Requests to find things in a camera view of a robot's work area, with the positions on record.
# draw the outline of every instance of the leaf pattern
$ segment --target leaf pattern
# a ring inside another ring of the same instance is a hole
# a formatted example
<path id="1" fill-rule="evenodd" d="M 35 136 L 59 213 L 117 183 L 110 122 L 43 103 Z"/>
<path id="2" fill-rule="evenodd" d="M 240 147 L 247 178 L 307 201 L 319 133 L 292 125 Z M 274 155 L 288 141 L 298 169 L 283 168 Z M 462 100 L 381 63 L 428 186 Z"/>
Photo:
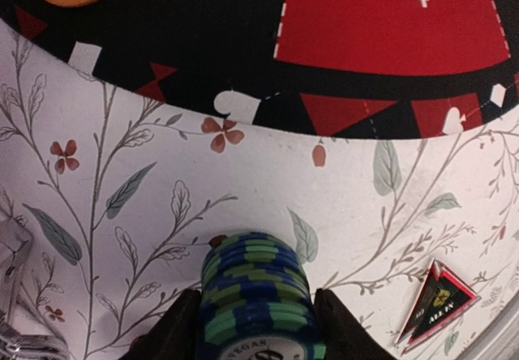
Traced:
<path id="1" fill-rule="evenodd" d="M 19 54 L 19 64 L 23 65 L 29 58 L 31 53 L 32 42 L 30 40 L 23 40 L 22 48 Z"/>
<path id="2" fill-rule="evenodd" d="M 459 332 L 455 332 L 447 337 L 447 340 L 445 340 L 444 344 L 444 353 L 445 356 L 448 356 L 448 353 L 453 348 L 454 344 L 456 344 L 457 338 L 460 336 Z"/>
<path id="3" fill-rule="evenodd" d="M 160 258 L 166 261 L 181 260 L 189 256 L 189 251 L 185 246 L 173 246 L 159 254 Z"/>
<path id="4" fill-rule="evenodd" d="M 93 82 L 98 82 L 98 81 L 99 81 L 99 80 L 96 79 L 94 76 L 91 76 L 91 75 L 89 75 L 89 74 L 86 74 L 86 73 L 84 73 L 84 72 L 82 72 L 82 71 L 80 71 L 80 70 L 76 70 L 76 71 L 77 71 L 78 75 L 79 75 L 81 78 L 87 80 L 88 82 L 93 83 Z"/>
<path id="5" fill-rule="evenodd" d="M 137 293 L 135 293 L 133 299 L 146 299 L 152 296 L 153 293 L 155 293 L 161 285 L 159 283 L 156 283 L 155 281 L 153 283 L 148 283 L 147 285 L 143 285 Z"/>
<path id="6" fill-rule="evenodd" d="M 56 251 L 70 264 L 76 265 L 83 257 L 79 243 L 48 214 L 38 208 L 24 207 L 39 222 L 43 234 L 47 237 Z"/>
<path id="7" fill-rule="evenodd" d="M 128 136 L 127 140 L 124 142 L 125 147 L 134 148 L 140 147 L 145 143 L 149 143 L 154 137 L 154 134 L 149 129 L 142 129 L 140 131 L 136 131 Z"/>
<path id="8" fill-rule="evenodd" d="M 114 305 L 112 301 L 110 301 L 105 295 L 103 294 L 96 294 L 97 300 L 99 303 L 110 313 L 112 313 L 115 317 L 115 319 L 119 319 L 119 312 L 117 310 L 117 307 Z"/>
<path id="9" fill-rule="evenodd" d="M 175 227 L 178 227 L 191 208 L 190 193 L 182 180 L 177 180 L 171 198 L 171 212 L 175 217 Z"/>
<path id="10" fill-rule="evenodd" d="M 117 191 L 106 201 L 106 216 L 113 220 L 121 211 L 122 207 L 130 200 L 134 193 L 137 192 L 140 183 L 143 181 L 146 174 L 155 166 L 152 163 L 142 168 L 136 174 L 133 174 L 128 180 L 119 187 Z"/>
<path id="11" fill-rule="evenodd" d="M 447 192 L 436 198 L 434 198 L 426 207 L 425 215 L 430 216 L 431 214 L 443 209 L 451 210 L 453 208 L 460 208 L 461 205 L 457 202 L 456 197 L 453 193 Z"/>
<path id="12" fill-rule="evenodd" d="M 386 196 L 401 185 L 402 176 L 397 150 L 391 141 L 377 141 L 373 159 L 373 184 L 376 192 Z"/>
<path id="13" fill-rule="evenodd" d="M 136 271 L 139 265 L 139 255 L 137 254 L 137 247 L 131 241 L 130 234 L 118 226 L 115 228 L 115 237 L 119 242 L 122 253 L 130 260 L 131 266 Z"/>
<path id="14" fill-rule="evenodd" d="M 40 109 L 41 102 L 45 97 L 44 90 L 46 85 L 47 75 L 39 74 L 34 80 L 34 84 L 32 86 L 31 94 L 29 95 L 28 100 L 28 112 L 31 120 Z"/>
<path id="15" fill-rule="evenodd" d="M 41 281 L 40 278 L 36 275 L 34 271 L 32 271 L 32 283 L 34 284 L 34 288 L 38 293 L 41 292 Z"/>
<path id="16" fill-rule="evenodd" d="M 47 297 L 39 297 L 36 301 L 36 305 L 39 306 L 45 306 L 50 303 L 50 300 Z"/>
<path id="17" fill-rule="evenodd" d="M 4 107 L 7 108 L 9 105 L 19 106 L 18 93 L 13 87 L 2 84 L 0 87 L 0 96 L 2 96 Z"/>
<path id="18" fill-rule="evenodd" d="M 502 289 L 502 287 L 494 287 L 490 292 L 490 297 L 485 302 L 483 302 L 481 307 L 489 307 L 490 305 L 494 304 L 497 298 L 501 295 Z"/>
<path id="19" fill-rule="evenodd" d="M 55 292 L 55 293 L 58 293 L 58 294 L 64 294 L 65 293 L 65 290 L 63 289 L 63 287 L 61 287 L 60 285 L 56 285 L 54 283 L 50 283 L 47 286 L 47 288 L 50 289 L 51 291 Z"/>
<path id="20" fill-rule="evenodd" d="M 174 125 L 175 123 L 180 121 L 180 118 L 182 118 L 182 115 L 181 114 L 176 114 L 173 117 L 171 117 L 170 119 L 168 119 L 168 121 L 165 123 L 165 125 L 166 126 Z"/>
<path id="21" fill-rule="evenodd" d="M 317 257 L 319 240 L 315 230 L 308 225 L 298 214 L 289 209 L 292 217 L 294 234 L 297 239 L 296 251 L 302 264 L 311 263 Z"/>
<path id="22" fill-rule="evenodd" d="M 50 259 L 49 255 L 47 255 L 45 252 L 41 254 L 41 257 L 43 259 L 43 268 L 47 271 L 49 276 L 52 276 L 54 274 L 54 267 L 56 264 L 55 259 Z"/>
<path id="23" fill-rule="evenodd" d="M 0 143 L 2 141 L 7 141 L 15 133 L 16 133 L 16 131 L 12 127 L 8 127 L 8 126 L 0 127 Z"/>
<path id="24" fill-rule="evenodd" d="M 516 270 L 513 273 L 513 278 L 510 281 L 510 287 L 512 288 L 512 290 L 515 291 L 518 286 L 519 286 L 519 264 L 516 266 Z"/>

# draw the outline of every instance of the gray vine pattern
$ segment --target gray vine pattern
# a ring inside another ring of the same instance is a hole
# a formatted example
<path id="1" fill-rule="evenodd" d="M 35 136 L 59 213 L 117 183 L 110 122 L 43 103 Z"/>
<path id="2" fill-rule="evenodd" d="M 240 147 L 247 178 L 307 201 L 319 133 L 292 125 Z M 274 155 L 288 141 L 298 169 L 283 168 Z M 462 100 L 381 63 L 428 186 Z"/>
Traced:
<path id="1" fill-rule="evenodd" d="M 76 209 L 60 186 L 60 182 L 65 177 L 63 173 L 66 166 L 61 167 L 61 164 L 58 165 L 57 162 L 56 165 L 52 167 L 50 160 L 45 159 L 45 154 L 35 141 L 36 132 L 33 129 L 33 123 L 38 111 L 41 107 L 45 106 L 46 75 L 37 75 L 30 91 L 22 88 L 20 77 L 23 73 L 24 65 L 29 58 L 32 44 L 15 32 L 12 33 L 12 36 L 15 41 L 15 50 L 12 53 L 12 57 L 15 66 L 16 86 L 13 88 L 7 84 L 2 84 L 0 87 L 0 110 L 8 121 L 7 126 L 0 127 L 0 141 L 18 138 L 31 148 L 41 163 L 41 167 L 47 177 L 47 180 L 38 180 L 36 183 L 42 187 L 48 187 L 53 193 L 59 196 L 62 204 L 74 218 L 76 224 L 76 229 L 65 229 L 47 212 L 29 204 L 23 204 L 39 224 L 42 233 L 50 245 L 52 245 L 61 257 L 61 259 L 56 260 L 55 257 L 50 258 L 46 253 L 42 255 L 42 263 L 47 277 L 40 278 L 33 273 L 32 288 L 24 283 L 23 291 L 27 296 L 27 303 L 29 303 L 26 307 L 29 310 L 31 306 L 35 307 L 39 315 L 33 314 L 34 318 L 48 326 L 50 326 L 50 324 L 45 318 L 46 316 L 50 317 L 53 321 L 61 322 L 64 320 L 66 316 L 62 314 L 60 309 L 54 309 L 49 305 L 50 300 L 45 294 L 49 291 L 57 294 L 65 293 L 59 284 L 53 282 L 54 271 L 59 264 L 70 264 L 72 267 L 79 269 L 84 279 L 84 291 L 88 294 L 88 305 L 85 308 L 77 310 L 77 313 L 84 320 L 86 326 L 84 353 L 81 357 L 83 360 L 86 360 L 94 354 L 105 352 L 107 349 L 120 347 L 122 341 L 127 339 L 137 326 L 148 319 L 160 317 L 165 312 L 168 305 L 183 289 L 175 288 L 173 290 L 161 291 L 158 301 L 154 302 L 151 299 L 152 295 L 161 289 L 161 283 L 155 281 L 148 283 L 142 282 L 141 276 L 160 261 L 163 261 L 165 264 L 171 264 L 175 260 L 181 260 L 189 256 L 190 248 L 201 244 L 197 244 L 196 238 L 193 239 L 193 242 L 190 244 L 181 244 L 175 242 L 176 236 L 194 222 L 202 221 L 204 215 L 211 212 L 214 208 L 229 201 L 236 200 L 238 197 L 234 195 L 223 195 L 214 200 L 209 199 L 203 207 L 196 208 L 191 204 L 191 192 L 189 188 L 182 180 L 177 180 L 172 185 L 173 193 L 170 205 L 174 225 L 162 242 L 154 247 L 153 252 L 149 255 L 140 254 L 137 250 L 137 246 L 132 242 L 131 235 L 121 226 L 117 226 L 115 221 L 119 213 L 124 210 L 127 203 L 131 200 L 132 196 L 138 194 L 141 183 L 145 182 L 146 177 L 152 172 L 156 163 L 146 165 L 142 169 L 136 170 L 134 174 L 129 175 L 127 180 L 122 181 L 121 186 L 116 191 L 113 191 L 111 196 L 103 203 L 100 202 L 101 190 L 112 161 L 118 152 L 124 148 L 141 147 L 153 140 L 154 135 L 150 128 L 144 128 L 143 126 L 166 128 L 176 131 L 181 139 L 188 139 L 189 135 L 202 134 L 184 131 L 175 127 L 175 123 L 182 117 L 181 114 L 174 115 L 164 123 L 161 123 L 159 118 L 150 122 L 151 115 L 155 110 L 161 107 L 161 104 L 144 98 L 140 116 L 134 122 L 128 122 L 127 129 L 120 140 L 113 148 L 108 149 L 106 147 L 107 129 L 109 127 L 109 117 L 117 89 L 116 87 L 110 87 L 107 83 L 97 81 L 88 75 L 79 73 L 84 79 L 92 82 L 96 81 L 100 84 L 104 111 L 101 131 L 92 134 L 92 139 L 95 141 L 97 147 L 97 158 L 93 175 L 91 215 L 87 222 L 80 220 Z M 21 123 L 17 122 L 18 116 L 22 119 Z M 71 140 L 67 144 L 67 147 L 75 148 L 75 145 L 75 141 Z M 63 151 L 59 147 L 59 144 L 57 147 L 56 144 L 53 144 L 51 148 L 51 154 L 58 155 L 58 161 L 63 159 L 63 164 L 66 164 L 70 170 L 74 170 L 74 167 L 79 166 L 79 162 L 70 162 L 69 165 L 68 161 L 75 154 L 75 149 L 71 151 L 74 153 L 67 153 L 67 150 Z M 14 203 L 9 199 L 5 191 L 2 192 L 2 205 L 0 205 L 0 208 L 2 209 L 2 213 L 6 214 L 6 216 L 15 217 Z M 97 281 L 101 278 L 102 272 L 97 272 L 95 266 L 96 231 L 100 225 L 104 223 L 106 223 L 105 226 L 111 226 L 114 229 L 114 238 L 118 242 L 121 253 L 131 266 L 131 275 L 125 278 L 127 292 L 120 304 L 116 304 L 110 300 L 108 296 L 101 292 L 102 290 L 97 288 Z M 199 283 L 195 282 L 191 287 L 196 288 L 198 286 Z M 127 315 L 127 312 L 135 302 L 141 301 L 150 302 L 151 305 L 148 311 L 139 318 L 132 319 Z M 115 318 L 117 324 L 117 329 L 113 336 L 107 337 L 105 342 L 101 345 L 96 345 L 92 342 L 92 335 L 96 333 L 92 323 L 96 302 Z M 125 345 L 128 345 L 128 340 L 123 343 L 123 346 Z"/>
<path id="2" fill-rule="evenodd" d="M 494 144 L 496 138 L 500 140 L 503 145 L 502 154 L 500 158 L 493 164 L 497 169 L 495 178 L 489 181 L 488 186 L 491 187 L 489 199 L 495 194 L 500 193 L 500 183 L 510 183 L 512 185 L 512 192 L 508 203 L 500 209 L 499 216 L 501 222 L 491 227 L 491 232 L 483 241 L 483 248 L 480 258 L 487 255 L 489 250 L 499 241 L 504 238 L 506 232 L 507 219 L 512 210 L 517 210 L 517 197 L 519 196 L 519 183 L 517 177 L 519 176 L 519 148 L 512 150 L 510 140 L 519 137 L 519 121 L 508 131 L 493 131 L 487 126 L 481 128 L 477 134 L 461 142 L 462 135 L 459 135 L 454 141 L 453 146 L 444 163 L 441 165 L 437 175 L 429 183 L 428 188 L 422 194 L 418 202 L 405 201 L 404 195 L 406 187 L 413 177 L 414 171 L 417 169 L 424 151 L 427 148 L 428 140 L 423 140 L 417 150 L 414 163 L 411 170 L 402 177 L 402 171 L 399 166 L 397 150 L 390 141 L 379 141 L 375 147 L 375 154 L 373 160 L 373 184 L 376 192 L 382 196 L 392 196 L 392 202 L 387 206 L 383 204 L 380 209 L 380 228 L 381 237 L 380 244 L 371 255 L 371 257 L 362 264 L 359 268 L 346 274 L 342 278 L 337 279 L 339 272 L 333 275 L 324 283 L 324 288 L 333 289 L 336 287 L 355 285 L 360 289 L 360 295 L 374 294 L 376 290 L 382 289 L 392 284 L 392 281 L 398 277 L 404 277 L 409 282 L 423 281 L 427 273 L 427 265 L 425 264 L 434 252 L 441 251 L 445 255 L 453 253 L 459 246 L 462 238 L 469 237 L 476 234 L 476 229 L 473 225 L 462 222 L 460 224 L 445 224 L 442 230 L 430 228 L 426 233 L 419 234 L 414 242 L 408 244 L 401 252 L 400 257 L 392 259 L 387 267 L 387 271 L 380 269 L 380 277 L 374 280 L 356 280 L 355 277 L 364 272 L 367 268 L 381 261 L 384 252 L 403 234 L 408 233 L 414 223 L 421 216 L 431 216 L 441 210 L 453 210 L 461 208 L 456 196 L 452 192 L 444 192 L 430 199 L 430 194 L 433 191 L 436 183 L 440 180 L 444 171 L 451 165 L 456 156 L 469 144 L 479 144 L 481 149 L 484 149 L 486 144 Z M 408 208 L 409 214 L 404 213 L 404 208 Z M 403 225 L 395 226 L 396 220 L 403 221 Z M 508 279 L 505 285 L 496 285 L 491 287 L 490 293 L 487 294 L 487 287 L 494 285 L 500 278 L 501 273 L 507 269 L 508 266 L 503 267 L 494 276 L 487 278 L 486 272 L 480 272 L 480 275 L 474 279 L 472 285 L 479 291 L 479 293 L 486 297 L 478 304 L 480 307 L 492 307 L 491 318 L 495 318 L 505 306 L 503 301 L 505 290 L 509 290 L 512 295 L 517 291 L 519 286 L 519 265 L 513 269 L 513 274 Z M 457 320 L 456 323 L 449 329 L 447 338 L 439 344 L 427 359 L 433 359 L 436 356 L 441 358 L 440 348 L 444 348 L 444 355 L 448 356 L 449 352 L 457 342 L 459 332 L 457 328 L 463 324 L 463 317 Z M 441 335 L 436 336 L 432 343 L 428 344 L 426 348 L 415 358 L 422 360 L 423 354 L 427 352 L 431 346 L 441 340 Z"/>

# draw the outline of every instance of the white spade symbol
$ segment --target white spade symbol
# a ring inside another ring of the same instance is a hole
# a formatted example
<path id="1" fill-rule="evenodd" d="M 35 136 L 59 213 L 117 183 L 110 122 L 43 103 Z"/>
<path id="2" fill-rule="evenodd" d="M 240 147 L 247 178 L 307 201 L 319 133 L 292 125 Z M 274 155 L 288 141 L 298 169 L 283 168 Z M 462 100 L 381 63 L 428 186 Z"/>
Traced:
<path id="1" fill-rule="evenodd" d="M 214 108 L 218 113 L 228 114 L 231 121 L 252 124 L 260 102 L 260 99 L 231 90 L 220 92 L 214 98 Z"/>
<path id="2" fill-rule="evenodd" d="M 462 122 L 467 120 L 466 116 L 461 115 L 460 110 L 457 107 L 452 107 L 447 112 L 445 117 L 444 129 L 442 130 L 446 135 L 455 135 L 463 132 Z"/>

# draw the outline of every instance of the red triangle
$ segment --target red triangle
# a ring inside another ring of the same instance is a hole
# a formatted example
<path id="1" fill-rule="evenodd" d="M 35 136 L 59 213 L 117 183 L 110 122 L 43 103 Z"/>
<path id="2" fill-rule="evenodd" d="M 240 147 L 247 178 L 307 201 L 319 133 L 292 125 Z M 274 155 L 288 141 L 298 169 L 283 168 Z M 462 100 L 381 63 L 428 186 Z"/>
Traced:
<path id="1" fill-rule="evenodd" d="M 157 80 L 163 80 L 164 78 L 167 78 L 177 71 L 176 68 L 172 68 L 170 66 L 162 66 L 161 64 L 156 64 L 154 62 L 151 62 L 150 64 L 152 66 L 153 73 L 155 74 L 155 79 Z"/>
<path id="2" fill-rule="evenodd" d="M 330 136 L 395 105 L 396 101 L 301 94 L 317 135 Z"/>
<path id="3" fill-rule="evenodd" d="M 407 341 L 403 353 L 407 354 L 445 328 L 479 299 L 474 290 L 449 267 L 439 260 L 433 260 L 427 281 L 422 285 L 422 291 L 408 319 L 408 330 L 406 332 L 404 329 L 398 339 L 399 343 Z"/>
<path id="4" fill-rule="evenodd" d="M 15 12 L 22 36 L 28 40 L 33 40 L 38 37 L 49 26 L 41 19 L 36 18 L 34 15 L 27 13 L 17 6 L 15 6 Z"/>
<path id="5" fill-rule="evenodd" d="M 165 103 L 164 94 L 156 80 L 153 80 L 151 83 L 146 84 L 135 92 L 139 95 L 147 96 L 148 98 Z"/>

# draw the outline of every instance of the red flower pattern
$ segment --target red flower pattern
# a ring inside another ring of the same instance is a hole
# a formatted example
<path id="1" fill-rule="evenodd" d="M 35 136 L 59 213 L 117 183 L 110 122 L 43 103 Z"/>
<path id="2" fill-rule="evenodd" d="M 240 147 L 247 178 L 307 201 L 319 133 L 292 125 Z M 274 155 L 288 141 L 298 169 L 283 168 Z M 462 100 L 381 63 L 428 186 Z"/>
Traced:
<path id="1" fill-rule="evenodd" d="M 324 167 L 326 165 L 326 149 L 321 144 L 317 144 L 311 152 L 311 157 L 314 160 L 314 166 Z"/>
<path id="2" fill-rule="evenodd" d="M 68 167 L 70 171 L 78 169 L 79 161 L 73 157 L 77 149 L 77 144 L 73 139 L 68 140 L 64 151 L 57 141 L 52 143 L 50 146 L 50 153 L 58 157 L 56 164 L 54 164 L 54 168 L 58 174 L 63 175 L 66 167 Z"/>
<path id="3" fill-rule="evenodd" d="M 202 132 L 206 135 L 218 133 L 218 135 L 211 142 L 211 149 L 216 153 L 223 153 L 225 151 L 225 141 L 229 141 L 232 145 L 238 145 L 245 138 L 242 131 L 232 131 L 236 126 L 236 122 L 224 121 L 224 125 L 220 126 L 213 118 L 207 117 L 202 124 Z"/>
<path id="4" fill-rule="evenodd" d="M 65 322 L 63 311 L 61 309 L 53 310 L 50 306 L 45 306 L 47 316 L 53 321 Z"/>

